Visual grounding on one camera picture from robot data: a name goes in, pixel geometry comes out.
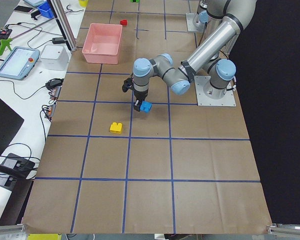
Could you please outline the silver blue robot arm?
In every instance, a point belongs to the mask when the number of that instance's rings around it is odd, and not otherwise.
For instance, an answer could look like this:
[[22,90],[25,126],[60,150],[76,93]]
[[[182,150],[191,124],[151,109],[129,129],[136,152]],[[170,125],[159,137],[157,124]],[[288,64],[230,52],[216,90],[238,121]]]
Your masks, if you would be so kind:
[[151,77],[160,77],[176,94],[183,95],[194,82],[201,69],[210,75],[205,85],[206,95],[220,99],[235,77],[236,66],[231,60],[219,59],[224,46],[232,47],[237,37],[251,22],[256,8],[255,0],[201,0],[193,23],[203,26],[204,41],[178,68],[172,57],[163,53],[154,58],[138,58],[133,63],[133,72],[126,79],[122,90],[132,90],[135,96],[134,110],[149,112],[152,104],[145,101]]

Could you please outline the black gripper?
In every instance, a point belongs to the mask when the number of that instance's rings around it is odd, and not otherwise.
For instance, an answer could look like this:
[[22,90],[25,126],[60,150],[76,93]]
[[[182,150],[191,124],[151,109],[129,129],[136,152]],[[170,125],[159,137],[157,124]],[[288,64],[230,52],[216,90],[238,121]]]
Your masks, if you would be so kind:
[[144,101],[146,99],[146,97],[148,96],[148,90],[145,91],[138,91],[138,90],[134,90],[133,94],[136,98],[136,101],[133,104],[133,109],[137,112],[140,111],[141,109],[141,105],[142,105],[142,101]]

